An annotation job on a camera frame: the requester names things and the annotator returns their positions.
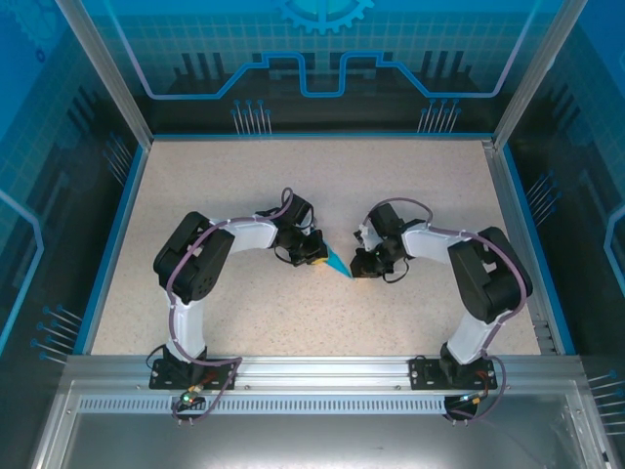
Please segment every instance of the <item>enclosure wall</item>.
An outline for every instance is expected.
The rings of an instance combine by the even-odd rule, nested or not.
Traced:
[[[449,133],[494,130],[561,0],[85,5],[155,133]]]
[[[0,64],[0,453],[9,468],[26,467],[38,442],[137,142],[54,2],[0,3]]]
[[[588,2],[510,141],[530,228],[591,378],[624,371],[624,17],[620,1]],[[601,384],[599,404],[622,401],[617,382]],[[622,420],[622,403],[602,409],[615,412],[606,423]]]

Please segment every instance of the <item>beige work surface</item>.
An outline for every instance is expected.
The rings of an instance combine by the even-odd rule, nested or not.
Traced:
[[[381,199],[414,197],[435,225],[504,228],[480,142],[286,140],[156,142],[106,299],[93,354],[141,354],[167,340],[167,304],[152,261],[192,210],[209,218],[279,205],[290,186],[314,206],[324,238],[346,264],[353,232]],[[405,220],[423,217],[396,205]],[[352,280],[325,265],[293,268],[257,249],[229,256],[208,296],[209,354],[407,356],[437,354],[463,306],[450,266],[410,263],[397,284]],[[529,313],[510,320],[492,353],[538,354]]]

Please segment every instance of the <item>metal pin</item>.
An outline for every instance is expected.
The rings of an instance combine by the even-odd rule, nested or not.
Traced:
[[[114,170],[115,173],[117,174],[117,176],[119,176],[122,180],[125,180],[126,179],[126,174],[125,174],[124,170],[120,167],[120,164],[115,162],[114,158],[112,156],[110,156],[104,150],[102,150],[102,155],[108,161],[108,167],[111,168],[111,172],[112,172],[112,170]]]
[[[620,412],[600,413],[599,417],[611,417],[613,415],[623,415],[623,414],[625,414],[625,410],[621,410]]]
[[[436,119],[437,114],[438,114],[438,108],[436,107],[432,109],[432,118],[430,119],[430,125],[428,126],[428,133],[432,132],[432,124],[434,124],[434,120]]]
[[[536,180],[536,182],[534,184],[531,185],[531,188],[529,188],[527,190],[527,192],[525,193],[525,196],[528,196],[531,194],[531,192],[536,189],[538,187],[538,185],[543,182],[545,180],[545,173],[541,173],[540,176],[538,176],[538,179]]]
[[[534,198],[531,202],[529,202],[529,209],[530,209],[530,210],[533,210],[534,208],[536,208],[536,206],[537,206],[538,204],[540,204],[540,202],[542,202],[542,201],[543,201],[543,199],[544,199],[545,197],[547,197],[548,195],[550,195],[550,192],[549,192],[549,191],[544,191],[544,193],[543,193],[540,197],[536,197],[536,198]]]
[[[43,307],[43,314],[44,315],[52,315],[55,318],[59,318],[60,320],[67,322],[68,324],[73,325],[74,327],[80,327],[80,324],[75,323],[73,320],[69,320],[67,318],[64,318],[61,315],[58,315],[57,313],[53,313],[52,310],[50,308],[48,308],[47,306]]]
[[[57,362],[60,364],[65,364],[65,362],[63,360],[59,360],[59,359],[55,359],[53,357],[49,357],[48,354],[46,354],[45,352],[41,352],[39,354],[39,360],[52,360],[53,362]]]
[[[449,115],[447,116],[447,122],[445,123],[445,130],[444,130],[445,132],[447,132],[447,127],[449,126],[449,122],[451,122],[451,116],[453,115],[453,111],[455,110],[456,105],[460,103],[460,100],[458,98],[455,98],[451,102],[452,102],[452,106],[451,106],[451,111],[449,112]]]
[[[73,317],[75,320],[79,320],[80,322],[82,322],[82,318],[70,313],[63,307],[63,305],[57,305],[57,313],[65,313],[66,315]]]
[[[250,131],[250,121],[247,118],[247,109],[242,110],[241,113],[243,114],[243,117],[245,117],[245,127],[247,128],[247,134],[252,135],[252,132]]]
[[[536,209],[536,211],[534,212],[535,214],[534,218],[539,218],[541,215],[543,215],[548,209],[550,209],[554,205],[554,203],[556,203],[560,198],[562,198],[562,196],[563,196],[563,193],[558,192],[556,196],[553,197],[553,199],[551,199],[547,205],[543,205],[542,208]]]
[[[238,114],[238,123],[241,124],[241,133],[243,133],[243,117],[241,117],[241,108],[239,107],[239,105],[241,104],[241,101],[239,100],[234,100],[233,101],[234,105],[236,106],[236,113]]]
[[[77,332],[74,332],[74,331],[73,331],[73,330],[71,330],[69,327],[65,327],[64,325],[59,324],[59,322],[58,322],[57,320],[51,320],[51,321],[50,321],[50,325],[51,325],[52,327],[58,327],[59,329],[62,329],[62,330],[64,330],[65,332],[69,332],[70,334],[73,334],[73,335],[78,335],[78,333],[77,333]]]
[[[114,155],[109,154],[107,151],[102,150],[102,154],[104,155],[104,158],[106,158],[108,160],[108,162],[110,164],[112,164],[113,166],[115,166],[115,168],[117,168],[117,170],[123,174],[124,176],[126,175],[126,169],[124,167],[122,167],[122,164],[120,161],[117,160],[117,158]]]
[[[432,106],[435,104],[437,100],[430,100],[430,107],[428,107],[428,113],[426,115],[426,121],[425,121],[425,125],[428,125],[428,119],[430,119],[430,112],[432,112]]]
[[[443,114],[443,108],[445,107],[446,104],[447,104],[447,99],[443,98],[442,100],[440,100],[440,109],[438,110],[437,123],[434,124],[434,131],[437,130],[438,123],[440,122],[440,117]]]
[[[456,125],[456,120],[458,119],[458,115],[460,115],[460,112],[462,112],[462,109],[459,107],[454,111],[453,120],[451,121],[451,125],[449,126],[449,133],[453,132],[453,128]]]
[[[597,407],[610,407],[612,405],[619,405],[619,404],[625,404],[625,401],[618,401],[616,403],[609,403],[609,404],[601,404],[601,405],[597,405]]]
[[[265,109],[265,115],[267,116],[267,127],[270,129],[270,134],[273,133],[271,129],[271,111],[269,109]]]
[[[592,383],[593,381],[599,381],[600,379],[606,379],[606,378],[616,379],[616,376],[617,376],[616,370],[611,369],[608,374],[604,374],[603,376],[597,376],[596,378],[591,378],[588,380],[588,382]]]
[[[614,381],[613,383],[602,384],[601,386],[595,386],[594,388],[590,388],[593,391],[597,389],[609,388],[610,386],[618,386],[619,384],[625,384],[625,381]]]
[[[545,183],[548,183],[551,180],[551,178],[554,177],[554,174],[555,173],[554,173],[553,169],[551,171],[549,171],[549,173],[547,173],[547,176],[543,177],[542,181],[538,181],[538,183],[539,183],[538,185],[536,183],[534,183],[534,185],[525,194],[525,197],[527,197],[527,198],[532,197],[539,189],[541,189],[545,185]]]
[[[536,228],[540,227],[543,223],[545,223],[545,220],[547,220],[551,215],[553,215],[554,213],[556,213],[556,207],[551,207],[551,210],[549,212],[547,212],[537,223],[536,223]]]
[[[419,117],[419,125],[417,126],[417,132],[421,132],[421,124],[423,124],[423,118],[426,116],[428,110],[424,107],[421,109],[421,117]]]
[[[444,112],[445,115],[442,117],[442,119],[440,120],[440,127],[438,127],[438,132],[441,133],[442,132],[442,125],[444,124],[445,120],[449,117],[449,107],[446,107]]]
[[[537,215],[539,213],[542,213],[543,209],[545,207],[551,206],[550,203],[553,202],[553,201],[554,201],[553,196],[549,195],[549,196],[547,196],[547,198],[545,198],[545,200],[542,201],[542,203],[540,205],[538,205],[537,207],[531,208],[530,210],[532,212],[532,214],[531,214],[532,218],[534,218],[534,220],[535,220],[537,218]]]
[[[61,337],[65,340],[68,340],[69,342],[74,342],[76,339],[72,339],[70,337],[67,337],[66,335],[61,334],[60,332],[56,332],[54,329],[51,329],[50,327],[46,327],[43,322],[37,322],[37,326],[36,326],[37,330],[45,330],[46,332],[50,332],[51,334],[56,335],[57,337]]]
[[[254,113],[252,112],[252,100],[245,100],[245,104],[247,104],[247,109],[250,113],[250,119],[252,120],[252,132],[250,133],[254,134],[256,132],[256,129],[254,128]]]
[[[128,151],[128,149],[126,148],[124,144],[124,142],[121,140],[121,137],[116,137],[112,132],[110,133],[110,136],[113,138],[113,141],[115,142],[115,144],[117,145],[117,147],[119,149],[121,149],[122,153],[124,153],[126,155],[126,157],[128,158],[129,161],[133,160],[133,155],[130,154],[130,152]]]
[[[265,112],[263,111],[263,104],[265,102],[263,100],[258,100],[256,103],[258,103],[258,106],[261,109],[261,119],[263,120],[263,132],[267,134],[267,127],[265,125]]]
[[[623,390],[621,388],[618,388],[614,393],[601,394],[600,396],[595,396],[595,400],[603,399],[603,398],[611,398],[612,396],[616,396],[617,398],[622,398],[622,397],[625,397],[625,393],[623,393]]]
[[[57,349],[53,349],[52,347],[48,347],[46,345],[40,344],[39,342],[37,342],[37,339],[32,339],[30,341],[30,347],[32,347],[32,348],[40,347],[40,348],[48,350],[50,352],[54,352],[55,354],[64,355],[64,356],[67,357],[67,354],[65,352],[60,352]]]
[[[122,173],[117,167],[115,167],[114,164],[112,164],[110,161],[108,162],[108,169],[110,170],[110,172],[117,177],[117,180],[121,183],[121,185],[124,185],[124,182],[126,181],[126,175],[124,173]]]
[[[532,205],[538,200],[538,197],[544,195],[545,192],[549,192],[550,186],[544,184],[540,188],[538,188],[534,193],[527,199],[527,204]]]
[[[261,120],[260,117],[258,116],[259,114],[259,110],[254,109],[254,116],[256,117],[256,123],[258,124],[258,134],[260,135],[261,133]]]
[[[121,185],[121,187],[124,187],[124,182],[121,180],[121,178],[119,176],[117,176],[117,173],[115,172],[115,170],[113,170],[113,167],[111,166],[111,164],[108,164],[108,171],[110,172],[110,174],[113,175],[113,177],[115,178],[115,180]]]
[[[122,154],[120,154],[119,151],[117,151],[117,149],[113,148],[112,143],[110,141],[106,141],[106,146],[115,155],[115,160],[118,161],[119,164],[124,167],[124,170],[129,170],[130,164],[128,163],[126,158]]]
[[[238,130],[238,122],[236,122],[236,109],[230,111],[232,114],[232,120],[234,121],[234,128],[236,129],[236,135],[241,135],[241,131]]]
[[[63,342],[59,342],[58,340],[55,340],[52,338],[51,335],[46,335],[46,338],[44,339],[44,342],[46,344],[56,344],[60,347],[64,347],[66,349],[68,349],[70,352],[73,352],[73,349],[71,347],[69,347],[68,345],[65,345]]]

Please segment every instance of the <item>robotic arm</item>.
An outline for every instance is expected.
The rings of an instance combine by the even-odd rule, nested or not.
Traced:
[[[247,249],[284,249],[293,266],[315,264],[328,258],[323,233],[314,225],[313,206],[292,194],[291,202],[279,217],[268,220],[278,208],[257,212],[249,222],[228,224],[215,230],[193,252],[173,283],[177,300],[174,330],[179,346],[191,357],[206,358],[206,343],[202,333],[204,300],[217,283],[230,254]],[[197,212],[188,213],[154,260],[158,282],[166,289],[167,282],[199,237],[220,220],[208,219]],[[170,368],[187,378],[189,383],[202,379],[202,366],[189,362],[174,345],[173,339],[163,349],[163,359]]]
[[[362,245],[350,264],[354,277],[382,277],[395,272],[396,262],[426,257],[451,264],[466,308],[460,325],[442,345],[440,368],[450,384],[464,379],[467,365],[481,359],[501,323],[521,300],[521,289],[504,260],[487,246],[463,235],[438,230],[424,220],[405,223],[389,203],[374,208],[369,224],[354,235]],[[526,296],[532,283],[514,249],[498,228],[479,232],[497,246],[521,273]]]

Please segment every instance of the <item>purple cable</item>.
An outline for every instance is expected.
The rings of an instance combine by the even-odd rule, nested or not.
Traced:
[[[480,351],[480,355],[482,357],[484,357],[485,359],[493,359],[496,362],[499,363],[499,366],[501,366],[501,374],[502,374],[502,383],[501,383],[501,392],[499,393],[499,395],[497,396],[497,398],[495,399],[495,402],[492,404],[491,407],[489,407],[483,414],[481,414],[480,416],[473,418],[473,421],[479,421],[481,420],[483,417],[487,416],[493,409],[495,409],[499,403],[501,402],[501,399],[504,396],[504,392],[506,390],[506,384],[507,384],[507,375],[506,375],[506,367],[504,366],[504,363],[501,361],[501,359],[499,359],[498,357],[495,356],[489,356],[486,352],[486,349],[488,348],[488,346],[491,344],[492,340],[494,339],[495,335],[497,334],[497,332],[499,331],[499,329],[501,328],[502,323],[505,320],[508,320],[510,318],[513,318],[514,316],[516,316],[518,313],[521,312],[521,310],[523,309],[523,307],[525,306],[525,303],[527,301],[527,288],[525,286],[525,281],[523,280],[521,271],[519,270],[519,268],[515,265],[515,263],[513,262],[512,259],[510,259],[510,257],[508,257],[506,255],[506,253],[504,251],[502,251],[497,245],[495,245],[492,241],[486,239],[483,236],[480,236],[479,234],[475,234],[475,233],[471,233],[471,232],[465,232],[465,231],[455,231],[455,230],[446,230],[443,228],[436,228],[433,227],[431,225],[432,220],[434,219],[434,212],[432,211],[432,209],[430,207],[428,207],[425,203],[422,203],[418,200],[415,200],[413,198],[406,198],[406,197],[393,197],[393,198],[388,198],[386,200],[383,200],[377,204],[375,204],[375,206],[369,211],[369,213],[371,213],[371,211],[373,211],[375,208],[379,207],[380,205],[387,203],[387,202],[391,202],[391,201],[404,201],[404,202],[410,202],[410,203],[414,203],[416,205],[419,205],[420,207],[424,208],[427,212],[428,212],[428,220],[426,221],[426,227],[433,233],[438,233],[440,235],[449,235],[449,236],[461,236],[461,237],[468,237],[470,239],[474,239],[478,242],[480,242],[481,244],[483,244],[484,246],[488,247],[488,249],[490,249],[492,252],[494,252],[497,256],[499,256],[499,258],[504,262],[504,264],[506,264],[506,266],[508,267],[508,269],[510,269],[510,272],[513,274],[513,276],[515,277],[515,280],[517,281],[517,283],[519,284],[519,290],[521,291],[521,298],[519,300],[519,304],[508,314],[508,315],[502,315],[502,318],[500,318],[497,323],[495,324],[495,326],[493,327],[493,329],[490,331],[490,333],[488,334],[488,336],[486,337],[486,340],[484,341],[484,344],[481,348]],[[367,217],[364,219],[363,225],[367,222],[367,220],[369,219],[369,215],[367,214]]]
[[[371,210],[369,210],[367,212],[367,216],[364,217],[364,220],[362,221],[362,225],[365,225],[367,223],[367,220],[369,220],[369,215],[371,214],[371,212],[373,210],[375,210],[376,208],[378,208],[380,205],[384,205],[385,203],[389,203],[389,202],[409,202],[409,203],[414,203],[415,205],[419,205],[421,208],[423,208],[426,212],[428,212],[428,219],[426,220],[426,225],[429,226],[430,223],[432,222],[432,220],[434,219],[434,212],[432,211],[432,209],[427,206],[425,203],[420,202],[419,200],[416,200],[414,198],[408,198],[408,197],[391,197],[391,198],[387,198],[386,200],[382,200],[381,202],[376,203]]]
[[[217,406],[217,404],[219,403],[220,398],[222,397],[222,395],[226,391],[226,388],[228,387],[228,385],[230,384],[232,379],[234,379],[234,376],[236,375],[236,372],[238,371],[238,368],[241,365],[241,362],[243,362],[243,358],[242,357],[237,357],[235,359],[219,360],[219,361],[216,361],[216,362],[205,362],[205,361],[193,358],[191,355],[189,355],[187,353],[187,351],[185,349],[183,349],[183,347],[178,343],[178,336],[176,335],[176,329],[174,327],[174,320],[175,320],[175,314],[176,314],[176,297],[174,296],[174,293],[173,293],[174,281],[176,280],[176,277],[178,276],[180,271],[183,269],[185,264],[188,262],[190,257],[193,255],[195,250],[213,232],[215,232],[216,230],[218,230],[220,228],[223,228],[223,227],[225,227],[227,225],[233,224],[233,223],[267,222],[269,220],[273,220],[275,218],[278,218],[278,217],[282,216],[286,212],[286,210],[288,210],[289,206],[291,205],[291,202],[293,201],[293,190],[291,188],[284,188],[284,190],[282,190],[282,195],[280,197],[280,200],[282,202],[282,208],[280,208],[280,210],[278,210],[277,212],[273,213],[272,215],[269,215],[267,217],[238,217],[238,218],[232,218],[232,219],[229,219],[229,220],[224,220],[223,222],[220,222],[220,223],[212,226],[208,230],[206,230],[204,233],[202,233],[200,235],[200,237],[195,241],[195,243],[187,251],[187,254],[185,254],[183,256],[183,258],[180,260],[180,262],[178,263],[178,265],[174,269],[174,272],[172,272],[172,274],[169,276],[169,279],[167,280],[167,286],[166,286],[165,290],[167,291],[167,297],[169,298],[169,302],[170,302],[170,305],[171,305],[170,308],[169,308],[169,334],[172,337],[172,343],[174,344],[174,347],[176,347],[176,350],[178,350],[180,355],[182,355],[189,362],[195,363],[195,364],[199,364],[199,365],[202,365],[202,366],[224,366],[224,365],[227,365],[227,364],[233,364],[234,365],[234,368],[232,369],[232,372],[229,374],[228,379],[226,380],[226,382],[224,383],[224,386],[222,387],[221,391],[219,392],[219,394],[215,398],[215,401],[213,401],[213,403],[206,409],[206,411],[204,413],[202,413],[201,415],[199,415],[198,417],[196,417],[194,419],[190,419],[189,422],[191,424],[192,424],[193,421],[197,422],[197,421],[202,420],[203,418],[205,418]],[[178,413],[178,404],[179,404],[179,402],[180,401],[175,402],[173,407],[172,407],[172,415],[174,416],[174,418],[179,418],[179,413]]]
[[[510,259],[510,257],[508,257],[506,255],[506,253],[504,251],[502,251],[492,241],[489,241],[485,237],[480,236],[479,234],[471,233],[471,232],[465,232],[465,231],[458,232],[458,231],[455,231],[455,230],[446,230],[446,229],[443,229],[443,228],[433,227],[431,225],[431,223],[432,223],[432,220],[434,219],[434,212],[425,203],[420,202],[419,200],[416,200],[414,198],[392,197],[392,198],[387,198],[386,200],[382,200],[381,202],[376,203],[373,206],[373,208],[371,210],[369,210],[369,212],[367,213],[367,216],[364,218],[364,220],[362,222],[362,225],[367,223],[367,221],[369,220],[369,214],[373,210],[378,208],[380,205],[383,205],[383,204],[388,203],[388,202],[394,202],[394,201],[414,203],[415,205],[419,205],[421,208],[423,208],[425,211],[427,211],[428,212],[428,219],[426,220],[426,227],[433,233],[438,233],[440,235],[469,237],[471,239],[474,239],[474,240],[480,242],[484,246],[487,246],[488,249],[490,249],[495,254],[497,254],[497,256],[499,256],[499,258],[504,262],[504,264],[506,264],[508,269],[510,269],[510,272],[512,273],[512,275],[515,277],[515,280],[519,284],[519,290],[521,291],[521,299],[519,300],[519,304],[517,305],[516,308],[514,308],[508,315],[505,315],[503,318],[500,318],[497,321],[497,323],[495,324],[493,329],[490,331],[490,333],[486,337],[486,341],[484,342],[483,348],[481,350],[482,354],[485,355],[486,354],[486,349],[488,348],[488,346],[490,345],[490,343],[494,339],[494,337],[497,334],[497,332],[499,331],[499,329],[501,329],[502,322],[504,322],[505,320],[509,320],[510,318],[513,318],[514,316],[516,316],[518,313],[521,312],[521,310],[525,306],[525,302],[527,301],[527,288],[525,287],[525,282],[523,280],[521,271],[515,265],[515,263],[512,261],[512,259]]]
[[[504,251],[502,251],[499,247],[497,247],[497,245],[495,245],[492,241],[489,241],[488,239],[486,239],[483,236],[480,236],[479,234],[475,234],[471,232],[464,232],[464,231],[458,232],[456,230],[446,230],[443,228],[436,228],[436,227],[430,227],[430,231],[433,233],[438,233],[440,235],[469,237],[471,239],[474,239],[482,243],[484,246],[487,246],[488,249],[490,249],[495,254],[497,254],[497,256],[499,256],[499,258],[502,261],[504,261],[504,264],[508,266],[508,269],[510,269],[510,272],[512,273],[512,275],[515,277],[515,280],[519,284],[519,290],[521,291],[521,299],[519,300],[519,304],[508,315],[505,315],[502,318],[500,318],[495,324],[495,326],[493,327],[493,329],[490,331],[488,336],[486,337],[486,340],[484,341],[484,345],[481,349],[482,353],[486,354],[486,349],[488,348],[492,340],[495,338],[495,335],[497,334],[499,329],[501,329],[501,324],[504,321],[509,320],[510,318],[513,318],[514,316],[516,316],[518,313],[521,312],[521,310],[525,306],[525,302],[527,301],[527,288],[525,287],[525,281],[523,280],[521,271],[515,265],[512,259],[510,259],[510,257],[508,257],[506,253],[504,253]]]

